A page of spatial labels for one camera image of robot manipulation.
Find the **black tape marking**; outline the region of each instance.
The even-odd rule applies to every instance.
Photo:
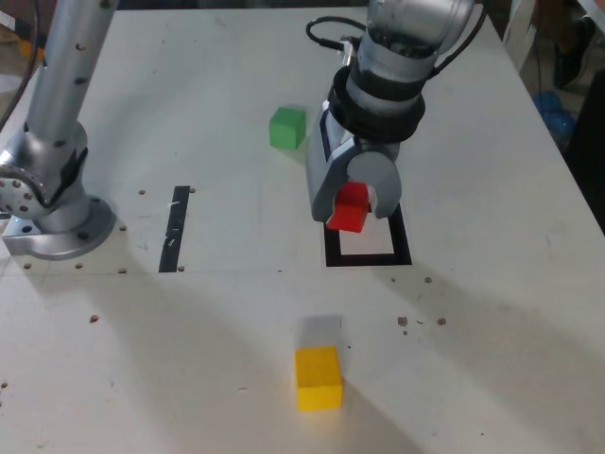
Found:
[[[175,186],[162,248],[159,272],[177,272],[181,252],[182,232],[185,228],[190,186]]]
[[[323,240],[325,243],[326,267],[392,267],[396,265],[411,265],[412,257],[407,244],[406,226],[397,205],[389,217],[390,241],[393,253],[370,253],[343,255],[340,249],[340,232],[330,230],[323,225]]]

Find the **cube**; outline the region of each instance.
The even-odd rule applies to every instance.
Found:
[[[340,188],[334,203],[334,214],[326,223],[330,230],[361,233],[370,207],[368,187],[348,182]]]
[[[336,347],[296,350],[294,369],[299,411],[337,409],[342,405],[342,377]]]
[[[280,107],[271,118],[268,127],[272,147],[296,150],[306,134],[304,111]]]

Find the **blue object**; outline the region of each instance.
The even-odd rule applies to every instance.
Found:
[[[555,92],[541,92],[533,98],[533,103],[552,138],[559,147],[564,147],[576,128],[574,117],[563,108],[561,100]]]

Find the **silver cylinder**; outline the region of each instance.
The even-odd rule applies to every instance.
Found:
[[[371,0],[368,31],[432,46],[442,54],[466,27],[475,0]]]
[[[71,137],[116,8],[117,0],[59,1],[26,120],[42,140]]]

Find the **black square outline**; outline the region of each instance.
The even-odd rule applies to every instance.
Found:
[[[393,253],[368,253],[343,255],[340,249],[340,232],[330,230],[323,224],[325,244],[325,266],[333,267],[392,267],[411,265],[412,257],[407,244],[406,226],[401,205],[389,216],[390,241]]]

